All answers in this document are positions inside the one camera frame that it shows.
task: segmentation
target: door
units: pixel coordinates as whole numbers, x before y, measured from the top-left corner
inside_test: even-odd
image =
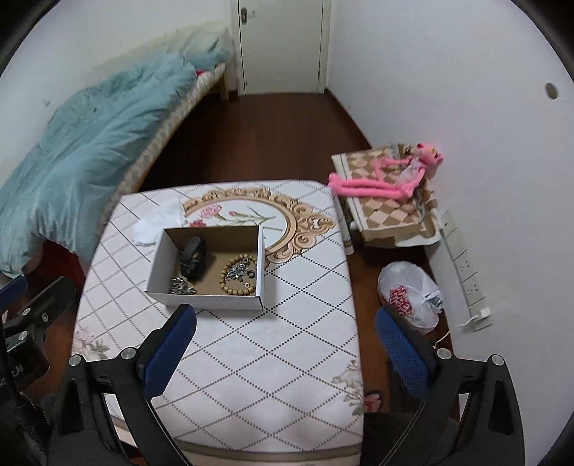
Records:
[[[323,0],[239,0],[245,94],[313,92]]]

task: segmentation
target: silver screw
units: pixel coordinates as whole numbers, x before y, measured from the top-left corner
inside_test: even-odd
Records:
[[[136,354],[135,348],[126,348],[122,351],[122,359],[131,359]]]
[[[70,359],[68,359],[68,364],[72,367],[77,366],[82,362],[82,357],[79,354],[74,354]]]
[[[452,353],[447,350],[446,348],[439,348],[436,350],[436,355],[440,359],[450,359],[452,357]]]
[[[504,366],[504,358],[502,356],[497,355],[497,354],[493,354],[492,355],[492,363],[495,366]]]

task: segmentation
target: white cardboard box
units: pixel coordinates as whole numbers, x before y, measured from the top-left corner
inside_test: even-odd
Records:
[[[197,294],[170,294],[172,278],[179,276],[180,251],[193,236],[201,236],[206,242],[207,270],[200,280],[190,284]],[[220,287],[219,277],[223,268],[239,254],[257,256],[255,293],[250,296],[230,296]],[[157,243],[146,293],[166,306],[189,304],[196,309],[262,310],[264,268],[265,247],[261,227],[169,228],[164,230]],[[236,289],[240,285],[238,281],[228,283]]]

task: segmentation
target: teal comforter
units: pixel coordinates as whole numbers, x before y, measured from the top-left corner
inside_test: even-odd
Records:
[[[158,56],[69,98],[0,188],[0,270],[20,274],[45,239],[90,263],[97,223],[126,170],[195,84],[196,65],[226,58]]]

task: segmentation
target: dark brown floor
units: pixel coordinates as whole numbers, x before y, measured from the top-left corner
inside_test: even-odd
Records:
[[[222,181],[298,178],[327,182],[331,155],[368,149],[350,117],[330,94],[262,95],[235,102],[204,99],[174,134],[152,167],[141,190]],[[348,258],[359,327],[366,390],[381,390],[383,410],[390,409],[387,357],[374,330],[380,307],[377,276],[396,260],[429,271],[421,248],[357,248]],[[446,322],[429,335],[442,336]],[[35,398],[57,389],[69,357],[73,315],[51,329],[46,353],[52,369],[34,385]]]

